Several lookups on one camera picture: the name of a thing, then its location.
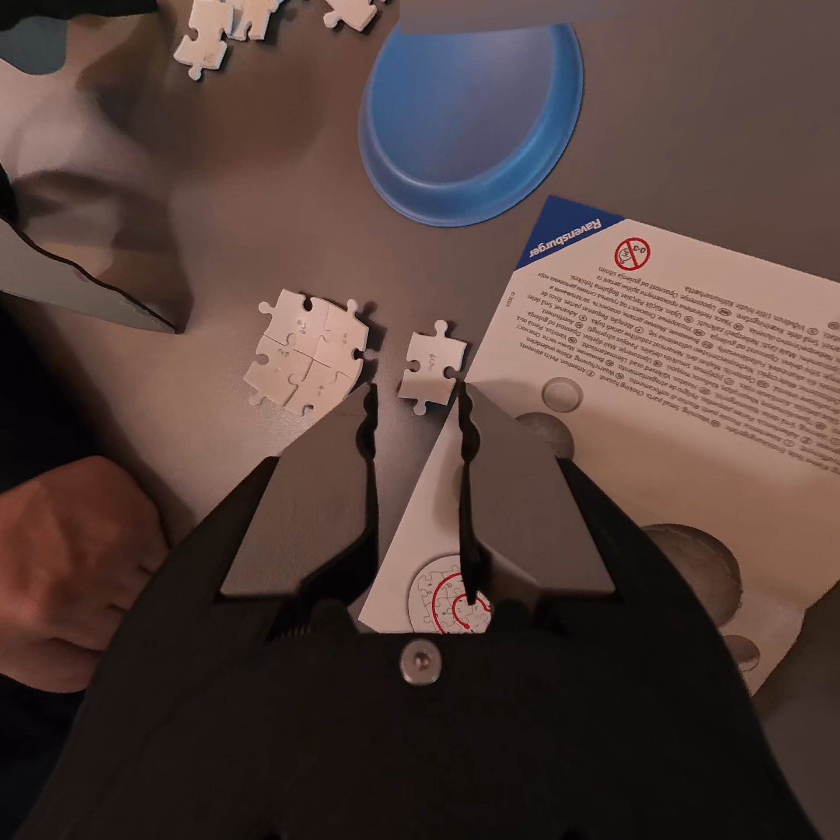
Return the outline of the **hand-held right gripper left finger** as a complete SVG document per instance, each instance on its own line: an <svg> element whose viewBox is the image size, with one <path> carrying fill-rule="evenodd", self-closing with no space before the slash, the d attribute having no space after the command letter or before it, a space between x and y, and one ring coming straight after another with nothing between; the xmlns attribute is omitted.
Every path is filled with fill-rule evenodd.
<svg viewBox="0 0 840 840"><path fill-rule="evenodd" d="M378 566L374 432L366 384L279 456L221 593L356 599Z"/></svg>

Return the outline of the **white jigsaw piece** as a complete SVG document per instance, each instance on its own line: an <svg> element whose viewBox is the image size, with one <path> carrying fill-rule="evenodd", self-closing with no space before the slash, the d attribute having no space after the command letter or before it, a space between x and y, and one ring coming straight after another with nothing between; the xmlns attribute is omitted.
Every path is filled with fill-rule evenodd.
<svg viewBox="0 0 840 840"><path fill-rule="evenodd" d="M406 360L417 362L417 371L405 370L397 395L415 400L414 413L423 416L428 403L446 406L455 387L455 379L447 378L447 368L460 371L466 342L447 336L448 322L437 320L435 335L414 332Z"/></svg>

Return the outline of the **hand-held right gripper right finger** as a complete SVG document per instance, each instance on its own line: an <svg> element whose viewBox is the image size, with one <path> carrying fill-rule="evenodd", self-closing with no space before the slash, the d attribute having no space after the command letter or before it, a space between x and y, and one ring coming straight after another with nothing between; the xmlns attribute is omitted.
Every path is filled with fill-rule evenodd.
<svg viewBox="0 0 840 840"><path fill-rule="evenodd" d="M474 385L458 398L460 569L469 603L609 596L615 585L553 451Z"/></svg>

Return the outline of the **pile of loose puzzle pieces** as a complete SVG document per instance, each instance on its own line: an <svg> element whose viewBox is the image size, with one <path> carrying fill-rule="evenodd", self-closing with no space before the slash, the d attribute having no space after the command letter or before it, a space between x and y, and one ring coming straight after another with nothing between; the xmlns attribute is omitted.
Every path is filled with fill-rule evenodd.
<svg viewBox="0 0 840 840"><path fill-rule="evenodd" d="M261 41L281 1L194 1L188 21L194 37L185 35L174 60L188 67L189 78L199 81L205 70L217 70L224 61L227 42ZM322 16L325 27L340 25L365 31L379 13L376 2L328 1Z"/></svg>

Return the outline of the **person's dark clothing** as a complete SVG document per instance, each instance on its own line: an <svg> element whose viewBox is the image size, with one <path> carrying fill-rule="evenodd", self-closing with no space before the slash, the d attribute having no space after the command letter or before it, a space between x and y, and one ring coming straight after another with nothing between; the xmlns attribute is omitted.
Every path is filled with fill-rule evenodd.
<svg viewBox="0 0 840 840"><path fill-rule="evenodd" d="M1 677L1 838L14 837L56 765L84 691L54 693Z"/></svg>

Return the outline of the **blue plastic bowl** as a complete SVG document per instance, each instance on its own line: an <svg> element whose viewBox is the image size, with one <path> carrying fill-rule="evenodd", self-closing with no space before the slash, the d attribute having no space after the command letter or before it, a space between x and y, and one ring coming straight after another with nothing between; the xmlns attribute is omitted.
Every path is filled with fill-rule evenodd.
<svg viewBox="0 0 840 840"><path fill-rule="evenodd" d="M552 171L583 87L569 24L457 35L407 35L395 26L362 97L364 168L382 198L414 221L486 221Z"/></svg>

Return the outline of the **person's left hand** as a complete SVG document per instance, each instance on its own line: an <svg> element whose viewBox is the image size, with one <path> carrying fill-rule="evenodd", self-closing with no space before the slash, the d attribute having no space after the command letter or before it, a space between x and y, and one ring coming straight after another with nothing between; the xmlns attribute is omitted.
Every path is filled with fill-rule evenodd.
<svg viewBox="0 0 840 840"><path fill-rule="evenodd" d="M84 690L168 553L134 479L95 456L1 496L1 671L48 692Z"/></svg>

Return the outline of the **joined four-piece puzzle section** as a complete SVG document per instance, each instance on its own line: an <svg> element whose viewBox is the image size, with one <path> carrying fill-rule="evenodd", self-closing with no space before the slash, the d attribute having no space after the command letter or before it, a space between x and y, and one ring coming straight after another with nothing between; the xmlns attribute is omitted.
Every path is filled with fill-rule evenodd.
<svg viewBox="0 0 840 840"><path fill-rule="evenodd" d="M245 375L254 389L250 404L268 399L297 416L310 407L316 420L341 404L361 375L369 335L358 308L355 300L342 308L320 298L308 308L304 295L289 290L276 304L262 301L270 324L256 353L267 361L253 362Z"/></svg>

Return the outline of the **printed instruction leaflet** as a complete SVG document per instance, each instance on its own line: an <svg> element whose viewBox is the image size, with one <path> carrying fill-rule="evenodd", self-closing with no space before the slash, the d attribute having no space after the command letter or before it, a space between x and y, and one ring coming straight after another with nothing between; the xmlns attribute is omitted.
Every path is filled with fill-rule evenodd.
<svg viewBox="0 0 840 840"><path fill-rule="evenodd" d="M551 196L467 374L704 598L750 694L838 581L838 283Z"/></svg>

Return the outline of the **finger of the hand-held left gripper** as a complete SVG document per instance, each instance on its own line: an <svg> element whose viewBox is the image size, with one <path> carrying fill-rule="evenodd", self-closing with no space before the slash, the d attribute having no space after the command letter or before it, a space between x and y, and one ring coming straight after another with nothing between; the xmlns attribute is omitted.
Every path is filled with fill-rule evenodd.
<svg viewBox="0 0 840 840"><path fill-rule="evenodd" d="M126 327L181 331L181 260L154 196L73 172L2 180L2 291Z"/></svg>

